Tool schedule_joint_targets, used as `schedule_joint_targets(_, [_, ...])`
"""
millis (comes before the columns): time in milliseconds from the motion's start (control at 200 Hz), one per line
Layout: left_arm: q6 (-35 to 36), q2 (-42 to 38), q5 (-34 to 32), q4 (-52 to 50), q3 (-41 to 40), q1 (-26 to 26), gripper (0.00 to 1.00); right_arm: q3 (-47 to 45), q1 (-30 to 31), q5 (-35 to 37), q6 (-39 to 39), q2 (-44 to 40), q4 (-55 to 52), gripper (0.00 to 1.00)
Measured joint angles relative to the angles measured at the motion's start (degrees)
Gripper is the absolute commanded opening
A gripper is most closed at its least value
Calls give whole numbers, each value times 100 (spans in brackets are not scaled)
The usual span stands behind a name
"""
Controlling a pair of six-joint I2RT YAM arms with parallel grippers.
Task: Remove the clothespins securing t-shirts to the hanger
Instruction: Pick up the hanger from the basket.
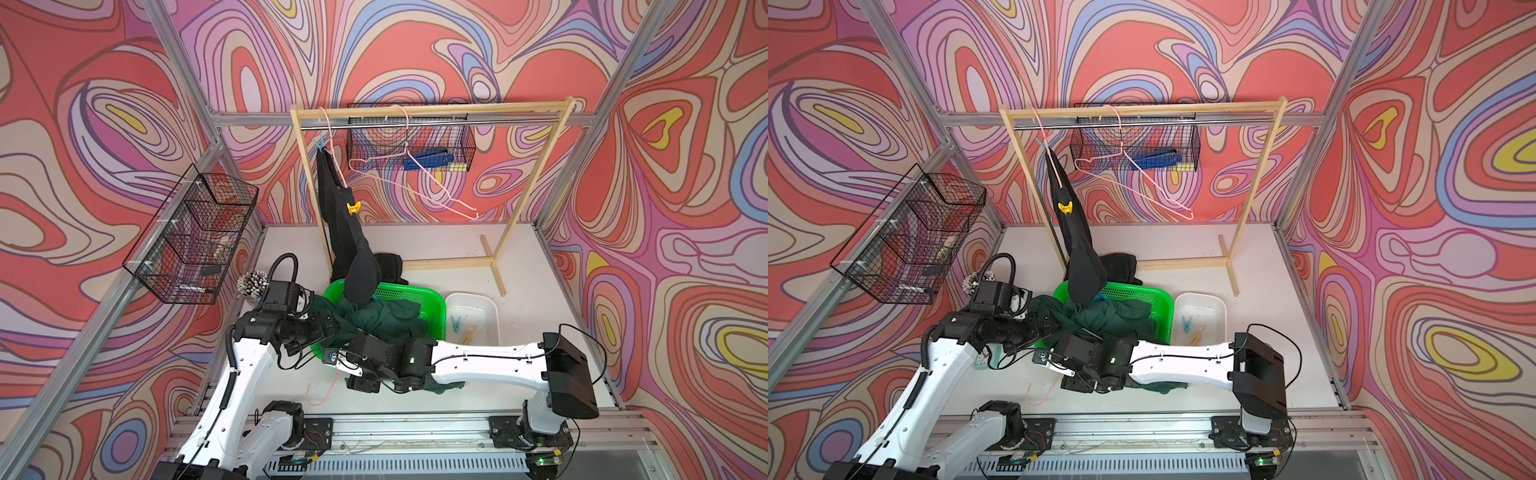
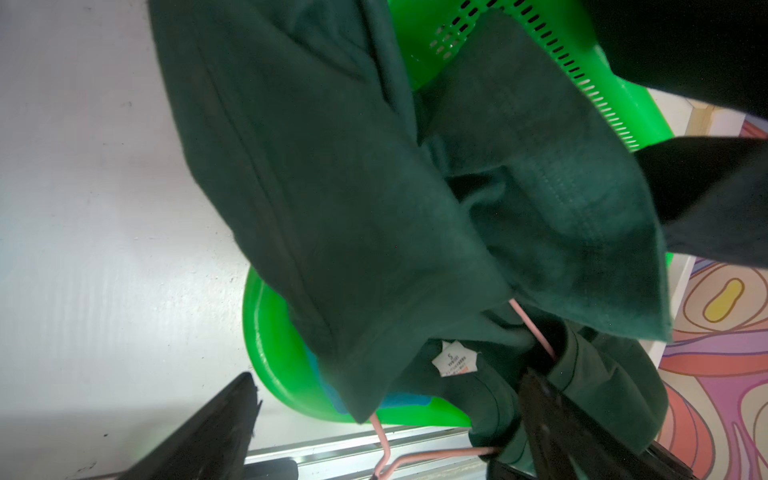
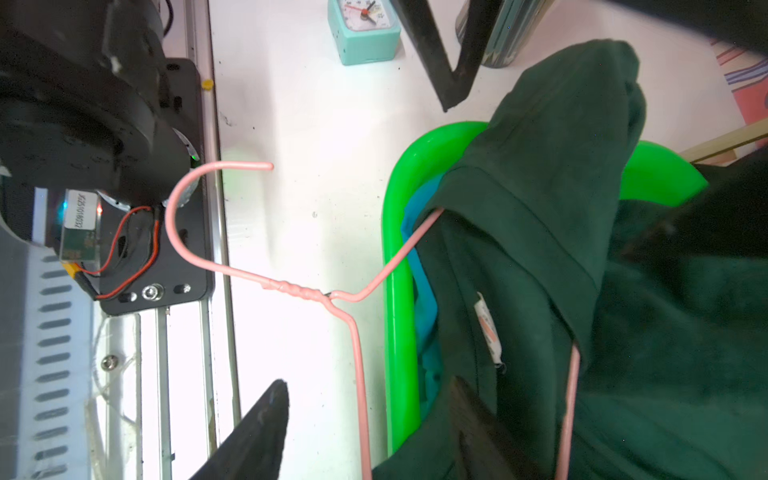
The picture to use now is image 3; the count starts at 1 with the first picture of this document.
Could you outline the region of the pink hanger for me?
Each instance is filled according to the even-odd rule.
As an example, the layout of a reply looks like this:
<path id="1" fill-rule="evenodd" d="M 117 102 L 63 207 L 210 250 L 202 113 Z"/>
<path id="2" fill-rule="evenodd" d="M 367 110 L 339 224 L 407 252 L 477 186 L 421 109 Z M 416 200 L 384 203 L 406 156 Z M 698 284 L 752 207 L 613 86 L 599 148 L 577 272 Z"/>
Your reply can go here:
<path id="1" fill-rule="evenodd" d="M 371 282 L 358 293 L 349 293 L 344 291 L 332 291 L 328 294 L 323 293 L 320 290 L 312 289 L 296 285 L 287 281 L 275 280 L 269 277 L 261 276 L 256 273 L 240 270 L 228 265 L 218 264 L 213 261 L 201 258 L 193 254 L 182 242 L 178 235 L 176 226 L 176 211 L 178 202 L 182 193 L 191 185 L 194 181 L 200 177 L 213 173 L 215 171 L 224 169 L 237 169 L 237 170 L 249 170 L 249 171 L 271 171 L 274 169 L 274 165 L 269 162 L 234 162 L 234 161 L 216 161 L 212 163 L 206 163 L 198 168 L 191 170 L 184 175 L 180 181 L 173 188 L 170 196 L 167 200 L 165 208 L 165 226 L 169 241 L 175 251 L 188 263 L 214 273 L 222 273 L 230 277 L 238 277 L 245 280 L 253 281 L 262 286 L 266 290 L 279 291 L 296 298 L 304 300 L 314 301 L 324 306 L 324 308 L 332 315 L 342 320 L 348 327 L 353 349 L 354 365 L 355 365 L 355 378 L 356 378 L 356 394 L 357 394 L 357 412 L 358 412 L 358 428 L 359 428 L 359 443 L 360 443 L 360 459 L 361 459 L 361 472 L 364 479 L 370 479 L 372 477 L 373 467 L 371 462 L 371 450 L 369 440 L 369 418 L 368 418 L 368 405 L 367 395 L 365 388 L 365 375 L 363 366 L 363 354 L 361 348 L 361 341 L 357 323 L 355 319 L 338 308 L 334 301 L 336 299 L 343 300 L 345 302 L 357 303 L 366 299 L 378 286 L 386 280 L 392 272 L 398 267 L 398 265 L 405 259 L 407 254 L 416 246 L 417 242 L 426 234 L 426 232 L 434 225 L 441 214 L 444 212 L 442 208 L 433 210 L 426 220 L 417 228 L 414 234 L 409 238 L 403 247 L 400 248 L 398 253 L 384 266 L 384 268 L 371 280 Z"/>

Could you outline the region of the teal t-shirt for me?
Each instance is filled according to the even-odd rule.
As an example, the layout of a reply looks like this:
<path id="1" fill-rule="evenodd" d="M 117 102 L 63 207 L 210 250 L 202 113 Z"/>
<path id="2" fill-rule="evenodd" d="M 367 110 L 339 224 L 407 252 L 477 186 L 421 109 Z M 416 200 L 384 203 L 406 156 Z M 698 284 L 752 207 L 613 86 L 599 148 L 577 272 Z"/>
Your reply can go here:
<path id="1" fill-rule="evenodd" d="M 401 223 L 403 241 L 410 239 L 420 223 L 418 217 L 436 193 L 442 176 L 423 184 L 409 199 Z M 437 398 L 441 386 L 443 364 L 437 335 L 438 305 L 416 248 L 407 255 L 414 291 L 414 326 L 417 339 L 417 379 L 419 382 L 419 408 L 424 420 Z"/>

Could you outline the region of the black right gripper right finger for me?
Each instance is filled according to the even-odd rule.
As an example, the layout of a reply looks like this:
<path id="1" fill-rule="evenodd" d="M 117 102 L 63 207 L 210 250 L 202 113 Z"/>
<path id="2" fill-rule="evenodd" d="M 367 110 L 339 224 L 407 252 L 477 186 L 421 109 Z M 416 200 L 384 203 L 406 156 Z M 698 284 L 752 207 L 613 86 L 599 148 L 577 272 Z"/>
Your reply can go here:
<path id="1" fill-rule="evenodd" d="M 460 479 L 539 479 L 540 472 L 475 391 L 449 382 L 455 465 Z"/>

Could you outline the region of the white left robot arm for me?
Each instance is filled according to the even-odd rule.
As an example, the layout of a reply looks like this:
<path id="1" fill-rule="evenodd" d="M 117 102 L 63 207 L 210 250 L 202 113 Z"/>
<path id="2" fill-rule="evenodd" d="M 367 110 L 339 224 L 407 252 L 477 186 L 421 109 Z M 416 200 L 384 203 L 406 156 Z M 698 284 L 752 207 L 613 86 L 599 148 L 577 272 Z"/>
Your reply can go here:
<path id="1" fill-rule="evenodd" d="M 167 16 L 154 1 L 1 5 L 1 228 L 32 240 L 37 188 L 177 203 L 193 167 L 172 125 Z"/>

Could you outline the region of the dark green t-shirt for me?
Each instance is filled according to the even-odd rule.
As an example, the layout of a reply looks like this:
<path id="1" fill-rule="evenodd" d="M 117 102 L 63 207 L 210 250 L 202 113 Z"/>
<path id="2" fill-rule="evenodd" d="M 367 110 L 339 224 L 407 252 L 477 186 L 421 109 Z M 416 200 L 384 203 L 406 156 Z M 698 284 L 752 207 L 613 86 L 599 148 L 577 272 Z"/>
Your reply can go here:
<path id="1" fill-rule="evenodd" d="M 565 48 L 519 78 L 442 177 L 417 252 L 440 389 L 377 479 L 455 479 L 451 380 L 555 473 L 573 350 L 573 479 L 767 475 L 767 264 L 619 252 L 664 214 L 619 198 L 645 121 L 630 45 Z"/>

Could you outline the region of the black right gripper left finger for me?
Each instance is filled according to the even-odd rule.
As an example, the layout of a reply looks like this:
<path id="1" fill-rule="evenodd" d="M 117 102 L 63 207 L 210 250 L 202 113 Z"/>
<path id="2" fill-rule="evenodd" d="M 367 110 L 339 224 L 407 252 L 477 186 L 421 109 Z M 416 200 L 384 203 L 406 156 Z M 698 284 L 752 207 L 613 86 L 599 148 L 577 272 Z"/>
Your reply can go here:
<path id="1" fill-rule="evenodd" d="M 289 420 L 289 392 L 275 380 L 192 479 L 277 479 Z"/>

